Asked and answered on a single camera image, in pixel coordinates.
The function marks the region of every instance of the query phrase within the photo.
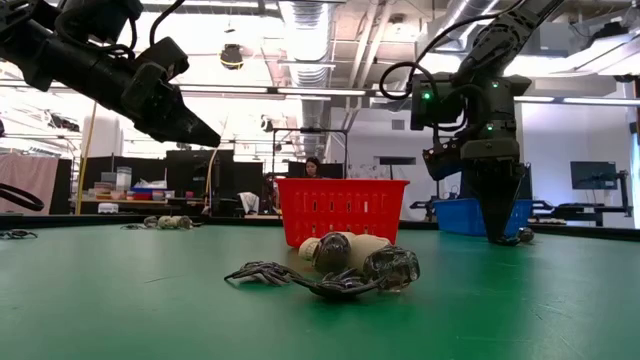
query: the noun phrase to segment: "desk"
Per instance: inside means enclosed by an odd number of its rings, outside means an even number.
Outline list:
[[[401,230],[421,278],[332,304],[222,277],[252,260],[311,276],[281,227],[120,225],[0,241],[4,359],[635,359],[640,244],[532,246]]]
[[[69,199],[71,207],[75,208],[76,199]],[[111,200],[111,199],[82,199],[83,214],[97,213],[97,205],[100,203],[117,204],[120,210],[188,210],[192,211],[192,208],[196,206],[203,206],[204,201],[198,199],[170,199],[170,200]],[[85,204],[94,204],[90,209],[85,210]]]

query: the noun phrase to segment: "pink curtain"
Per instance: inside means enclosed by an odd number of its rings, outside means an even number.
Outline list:
[[[13,211],[26,215],[49,215],[57,169],[56,158],[0,155],[0,183],[28,191],[44,203],[41,211],[31,211],[0,198],[0,213]]]

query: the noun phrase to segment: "red basket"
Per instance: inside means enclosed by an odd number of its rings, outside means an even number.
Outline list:
[[[287,244],[332,231],[372,234],[396,242],[402,180],[276,179]]]

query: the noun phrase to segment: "woman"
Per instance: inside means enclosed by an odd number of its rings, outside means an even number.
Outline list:
[[[319,179],[320,175],[318,172],[320,170],[320,160],[317,157],[310,157],[307,159],[305,163],[305,174],[307,178],[311,179]]]

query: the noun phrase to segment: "yellow pole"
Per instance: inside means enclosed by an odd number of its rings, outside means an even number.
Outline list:
[[[84,147],[84,155],[80,157],[80,178],[78,179],[78,193],[76,196],[76,215],[80,215],[82,209],[82,186],[84,185],[84,171],[87,169],[87,158],[89,157],[89,148],[91,147],[91,136],[93,136],[93,124],[96,120],[96,110],[98,109],[98,103],[93,103],[93,112],[91,114],[91,122],[89,124],[89,135],[87,136],[87,143]]]

